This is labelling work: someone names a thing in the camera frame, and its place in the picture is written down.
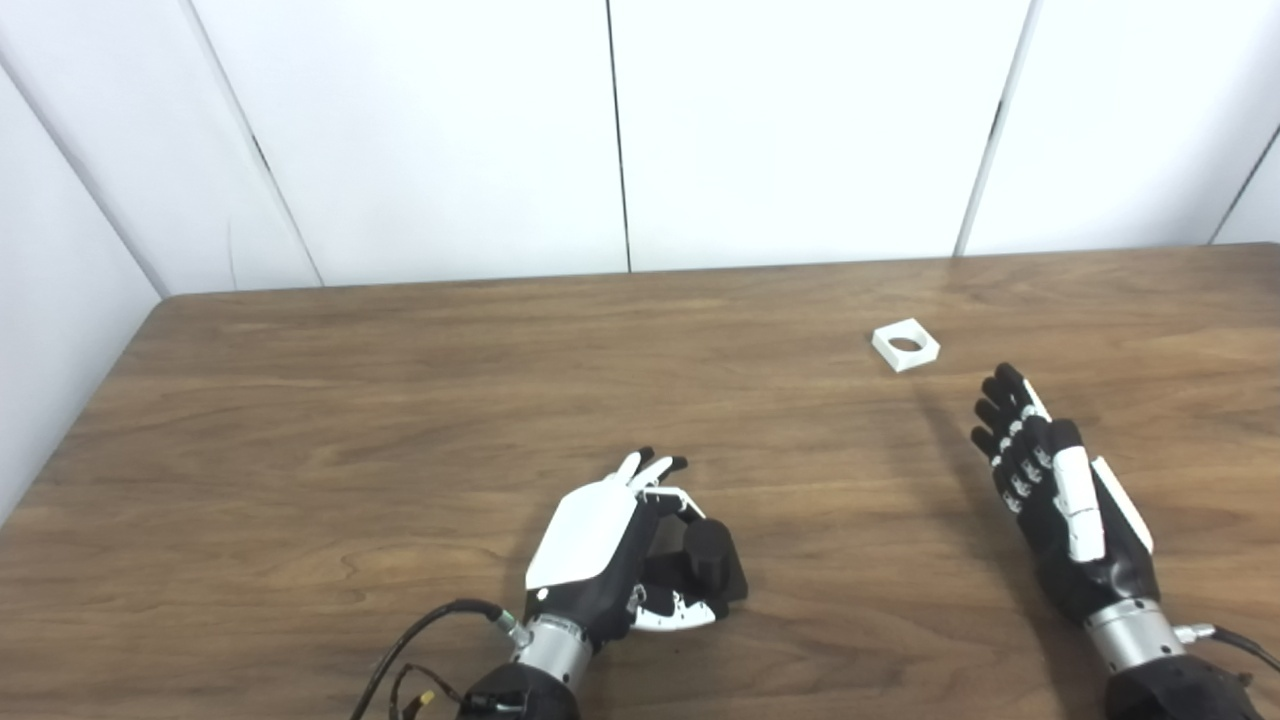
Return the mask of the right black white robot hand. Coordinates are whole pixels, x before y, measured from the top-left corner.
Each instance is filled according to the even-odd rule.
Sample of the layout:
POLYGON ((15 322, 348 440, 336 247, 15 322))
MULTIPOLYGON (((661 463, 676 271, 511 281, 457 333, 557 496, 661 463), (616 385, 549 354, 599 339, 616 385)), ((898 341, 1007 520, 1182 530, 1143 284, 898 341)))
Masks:
POLYGON ((1010 363, 980 392, 970 439, 1051 605, 1080 625, 1123 601, 1158 601, 1149 528, 1103 459, 1091 456, 1078 424, 1052 416, 1010 363))

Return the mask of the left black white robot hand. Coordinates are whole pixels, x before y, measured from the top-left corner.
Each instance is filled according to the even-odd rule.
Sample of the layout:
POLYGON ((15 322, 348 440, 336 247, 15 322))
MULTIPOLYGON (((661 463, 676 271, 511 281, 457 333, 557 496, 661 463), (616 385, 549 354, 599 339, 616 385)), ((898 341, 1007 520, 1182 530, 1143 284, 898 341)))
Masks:
POLYGON ((524 579, 524 619, 576 626, 594 652, 630 632, 726 619, 749 596, 733 537, 667 479, 687 466, 650 447, 564 495, 524 579))

